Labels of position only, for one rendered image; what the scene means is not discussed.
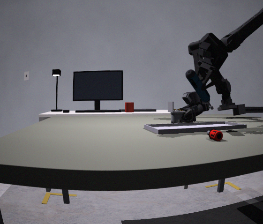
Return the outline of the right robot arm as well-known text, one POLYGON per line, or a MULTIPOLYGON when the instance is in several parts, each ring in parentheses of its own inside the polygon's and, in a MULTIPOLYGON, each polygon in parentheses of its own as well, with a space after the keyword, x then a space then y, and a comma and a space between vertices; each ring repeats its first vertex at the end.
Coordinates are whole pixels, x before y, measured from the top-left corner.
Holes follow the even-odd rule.
MULTIPOLYGON (((199 50, 199 45, 200 45, 200 40, 196 42, 192 42, 188 45, 188 52, 190 55, 193 56, 194 58, 194 66, 195 66, 195 71, 196 71, 196 66, 198 65, 198 61, 202 61, 204 56, 201 56, 198 54, 199 50)), ((219 107, 222 106, 228 106, 228 105, 235 105, 235 103, 232 103, 232 99, 230 96, 231 92, 231 85, 227 79, 224 79, 222 76, 222 80, 217 78, 218 83, 215 85, 216 86, 216 91, 218 94, 222 94, 222 100, 219 107)), ((201 100, 199 95, 196 93, 196 91, 193 92, 186 92, 183 94, 182 99, 188 104, 187 106, 184 106, 183 108, 194 108, 195 113, 198 115, 201 114, 204 111, 208 111, 210 108, 210 105, 208 103, 205 103, 201 100)))

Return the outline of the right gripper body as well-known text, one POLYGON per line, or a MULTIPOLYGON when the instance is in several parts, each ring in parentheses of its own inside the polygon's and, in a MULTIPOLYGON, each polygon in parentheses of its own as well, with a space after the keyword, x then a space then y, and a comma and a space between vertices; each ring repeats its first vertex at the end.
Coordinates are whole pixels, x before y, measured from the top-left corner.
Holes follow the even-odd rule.
MULTIPOLYGON (((195 109, 194 108, 180 108, 180 110, 183 110, 183 111, 187 111, 187 110, 192 110, 192 116, 193 116, 193 121, 195 122, 196 121, 196 116, 198 115, 197 113, 195 113, 195 109)), ((186 116, 183 120, 188 120, 188 116, 186 116)))

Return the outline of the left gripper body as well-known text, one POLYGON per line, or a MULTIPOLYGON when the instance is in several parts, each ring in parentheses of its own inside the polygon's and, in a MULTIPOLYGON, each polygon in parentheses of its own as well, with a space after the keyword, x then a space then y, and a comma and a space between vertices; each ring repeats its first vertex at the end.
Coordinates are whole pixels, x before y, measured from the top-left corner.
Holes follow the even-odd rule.
POLYGON ((200 67, 203 70, 203 72, 205 73, 205 75, 207 75, 208 71, 212 71, 214 73, 216 79, 218 78, 218 79, 222 80, 222 76, 221 76, 221 74, 219 72, 219 69, 221 68, 223 63, 221 64, 219 69, 214 67, 214 66, 212 66, 212 65, 210 65, 210 64, 202 62, 202 61, 198 61, 198 65, 200 65, 200 67))

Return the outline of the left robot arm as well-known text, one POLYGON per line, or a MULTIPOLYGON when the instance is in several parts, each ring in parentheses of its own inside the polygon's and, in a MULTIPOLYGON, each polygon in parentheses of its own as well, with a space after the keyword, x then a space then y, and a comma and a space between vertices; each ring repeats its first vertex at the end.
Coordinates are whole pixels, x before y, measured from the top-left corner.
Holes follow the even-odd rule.
POLYGON ((207 33, 200 40, 198 54, 204 56, 202 62, 220 68, 228 57, 228 52, 236 50, 255 30, 263 25, 263 8, 236 30, 219 40, 213 33, 207 33))

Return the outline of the white shallow rectangular tray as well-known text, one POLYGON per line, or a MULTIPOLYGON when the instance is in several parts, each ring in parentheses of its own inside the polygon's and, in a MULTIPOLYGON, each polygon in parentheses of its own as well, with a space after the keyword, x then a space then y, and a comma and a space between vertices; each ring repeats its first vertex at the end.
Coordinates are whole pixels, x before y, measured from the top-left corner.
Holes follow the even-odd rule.
POLYGON ((229 130, 246 128, 246 124, 227 121, 197 122, 197 123, 173 123, 173 124, 144 124, 144 128, 157 134, 189 133, 216 130, 229 130))

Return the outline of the grey and white l-shaped bracket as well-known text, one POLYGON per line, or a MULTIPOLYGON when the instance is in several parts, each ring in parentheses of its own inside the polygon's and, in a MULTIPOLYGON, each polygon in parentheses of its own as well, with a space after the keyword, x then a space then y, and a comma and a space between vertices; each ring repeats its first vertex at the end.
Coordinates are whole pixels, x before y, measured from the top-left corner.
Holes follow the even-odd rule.
POLYGON ((186 112, 186 111, 174 111, 174 102, 168 102, 168 112, 186 112))

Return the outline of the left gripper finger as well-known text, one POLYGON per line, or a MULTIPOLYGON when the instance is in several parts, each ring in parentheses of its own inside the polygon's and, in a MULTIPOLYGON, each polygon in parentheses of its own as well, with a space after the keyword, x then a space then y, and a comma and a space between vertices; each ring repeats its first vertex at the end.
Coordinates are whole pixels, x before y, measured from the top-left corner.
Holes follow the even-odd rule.
POLYGON ((206 90, 207 88, 209 88, 209 87, 211 87, 211 86, 213 86, 213 85, 216 85, 217 83, 218 83, 218 81, 217 81, 214 73, 213 73, 212 71, 208 71, 208 73, 207 73, 207 75, 206 75, 206 77, 205 77, 205 80, 204 80, 204 82, 203 82, 203 85, 202 85, 202 87, 201 87, 201 90, 204 91, 204 90, 206 90), (208 82, 209 79, 211 79, 211 82, 210 82, 208 85, 206 85, 206 83, 208 82), (206 86, 205 86, 205 85, 206 85, 206 86))
POLYGON ((196 66, 196 74, 199 76, 199 74, 201 74, 200 80, 203 81, 206 77, 205 73, 203 72, 203 70, 201 69, 200 66, 196 66))

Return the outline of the dark blue electric nut driver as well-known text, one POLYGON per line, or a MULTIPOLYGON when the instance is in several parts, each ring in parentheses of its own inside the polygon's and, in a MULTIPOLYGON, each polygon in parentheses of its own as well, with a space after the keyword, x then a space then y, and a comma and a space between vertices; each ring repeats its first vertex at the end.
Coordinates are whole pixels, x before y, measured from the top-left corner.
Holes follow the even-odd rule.
POLYGON ((213 110, 214 107, 210 104, 210 95, 207 90, 201 90, 203 83, 201 82, 196 72, 192 69, 188 70, 186 72, 186 78, 191 83, 201 100, 205 103, 209 103, 211 110, 213 110))

